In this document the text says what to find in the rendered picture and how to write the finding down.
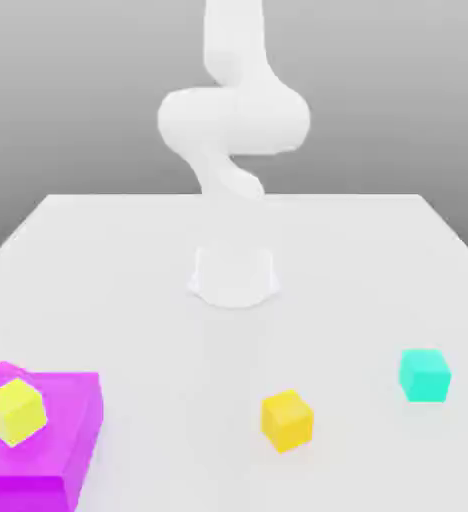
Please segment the small turquoise cube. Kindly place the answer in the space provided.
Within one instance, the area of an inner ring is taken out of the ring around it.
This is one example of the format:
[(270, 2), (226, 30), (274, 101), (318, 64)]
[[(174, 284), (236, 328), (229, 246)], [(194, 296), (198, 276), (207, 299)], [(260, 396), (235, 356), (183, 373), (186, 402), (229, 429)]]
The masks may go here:
[(412, 403), (443, 403), (452, 372), (438, 349), (404, 349), (399, 365), (399, 384)]

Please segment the large magenta box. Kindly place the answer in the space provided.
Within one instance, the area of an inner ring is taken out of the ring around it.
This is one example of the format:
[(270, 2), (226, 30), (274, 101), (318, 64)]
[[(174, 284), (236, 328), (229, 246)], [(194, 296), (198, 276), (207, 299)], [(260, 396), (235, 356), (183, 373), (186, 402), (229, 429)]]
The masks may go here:
[(14, 448), (0, 440), (0, 512), (75, 512), (103, 421), (96, 372), (30, 372), (47, 425)]

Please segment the small golden yellow cube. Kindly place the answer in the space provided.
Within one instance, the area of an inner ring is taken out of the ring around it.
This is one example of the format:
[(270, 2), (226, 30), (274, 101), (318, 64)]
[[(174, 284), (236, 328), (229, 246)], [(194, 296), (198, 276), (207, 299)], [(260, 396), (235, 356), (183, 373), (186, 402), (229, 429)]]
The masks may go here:
[(261, 404), (261, 431), (278, 453), (312, 440), (314, 412), (295, 390), (265, 398)]

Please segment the small lime yellow cube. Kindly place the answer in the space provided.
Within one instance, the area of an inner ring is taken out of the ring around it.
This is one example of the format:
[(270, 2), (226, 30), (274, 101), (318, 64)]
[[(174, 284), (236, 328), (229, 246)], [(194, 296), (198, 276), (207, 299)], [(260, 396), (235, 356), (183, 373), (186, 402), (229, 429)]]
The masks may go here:
[(0, 386), (0, 440), (14, 448), (47, 425), (40, 391), (16, 377)]

